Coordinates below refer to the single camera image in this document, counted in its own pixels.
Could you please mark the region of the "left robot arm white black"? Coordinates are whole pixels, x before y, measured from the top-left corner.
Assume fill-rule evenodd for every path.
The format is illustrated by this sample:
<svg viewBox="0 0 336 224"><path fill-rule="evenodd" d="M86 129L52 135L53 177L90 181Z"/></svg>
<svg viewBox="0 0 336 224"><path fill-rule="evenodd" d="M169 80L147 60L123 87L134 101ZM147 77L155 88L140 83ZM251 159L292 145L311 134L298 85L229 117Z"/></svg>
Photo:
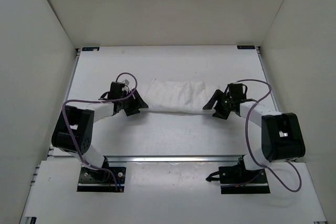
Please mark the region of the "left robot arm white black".
<svg viewBox="0 0 336 224"><path fill-rule="evenodd" d="M51 137L53 147L79 159L98 181L109 177L108 160L91 144L93 125L105 118L124 111L126 116L140 113L149 106L141 98L136 88L130 90L124 82L112 82L110 90L97 101L86 101L86 108L70 106L68 100L62 106L59 119Z"/></svg>

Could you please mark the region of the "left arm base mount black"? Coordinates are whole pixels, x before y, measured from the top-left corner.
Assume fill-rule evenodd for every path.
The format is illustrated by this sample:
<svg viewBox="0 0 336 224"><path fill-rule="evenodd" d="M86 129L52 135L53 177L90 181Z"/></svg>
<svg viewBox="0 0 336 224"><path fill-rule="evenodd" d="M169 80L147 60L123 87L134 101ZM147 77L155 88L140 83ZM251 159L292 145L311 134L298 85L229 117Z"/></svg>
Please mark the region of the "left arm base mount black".
<svg viewBox="0 0 336 224"><path fill-rule="evenodd" d="M123 193L125 189L125 166L106 167L114 174L116 182L110 172L93 170L85 166L81 167L77 191L90 193Z"/></svg>

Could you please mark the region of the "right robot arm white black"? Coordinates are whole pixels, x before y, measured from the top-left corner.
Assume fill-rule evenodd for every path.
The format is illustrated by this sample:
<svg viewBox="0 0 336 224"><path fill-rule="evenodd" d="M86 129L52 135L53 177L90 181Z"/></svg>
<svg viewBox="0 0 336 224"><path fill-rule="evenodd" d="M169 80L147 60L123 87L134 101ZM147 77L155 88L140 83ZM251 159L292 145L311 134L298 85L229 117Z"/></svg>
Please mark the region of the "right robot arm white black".
<svg viewBox="0 0 336 224"><path fill-rule="evenodd" d="M304 144L298 117L294 113L281 113L269 109L260 102L247 98L247 86L243 83L230 83L225 91L217 89L203 110L214 109L213 117L226 120L234 112L245 119L245 140L248 154L241 159L242 165L235 169L236 178L248 182L254 171L270 166L274 161L304 157ZM248 136L249 123L261 128L258 147L251 147Z"/></svg>

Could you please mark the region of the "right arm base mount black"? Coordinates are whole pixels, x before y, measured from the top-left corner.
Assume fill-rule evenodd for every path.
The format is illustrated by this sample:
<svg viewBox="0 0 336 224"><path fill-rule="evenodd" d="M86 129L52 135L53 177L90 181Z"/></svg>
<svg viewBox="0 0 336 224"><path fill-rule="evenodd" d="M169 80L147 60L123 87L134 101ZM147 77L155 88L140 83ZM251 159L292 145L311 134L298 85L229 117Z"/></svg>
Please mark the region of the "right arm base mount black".
<svg viewBox="0 0 336 224"><path fill-rule="evenodd" d="M207 182L220 182L222 195L269 194L269 184L265 169L247 170L243 158L236 165L220 166L209 174Z"/></svg>

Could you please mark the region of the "white pleated skirt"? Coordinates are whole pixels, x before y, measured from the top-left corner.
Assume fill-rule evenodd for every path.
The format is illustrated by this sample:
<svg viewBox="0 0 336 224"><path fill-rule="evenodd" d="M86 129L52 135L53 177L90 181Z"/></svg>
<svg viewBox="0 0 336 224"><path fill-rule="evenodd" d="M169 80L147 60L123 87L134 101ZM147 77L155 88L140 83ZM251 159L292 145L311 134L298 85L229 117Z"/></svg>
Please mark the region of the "white pleated skirt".
<svg viewBox="0 0 336 224"><path fill-rule="evenodd" d="M206 114L204 105L211 99L220 86L214 86L205 81L160 81L143 86L139 93L150 112Z"/></svg>

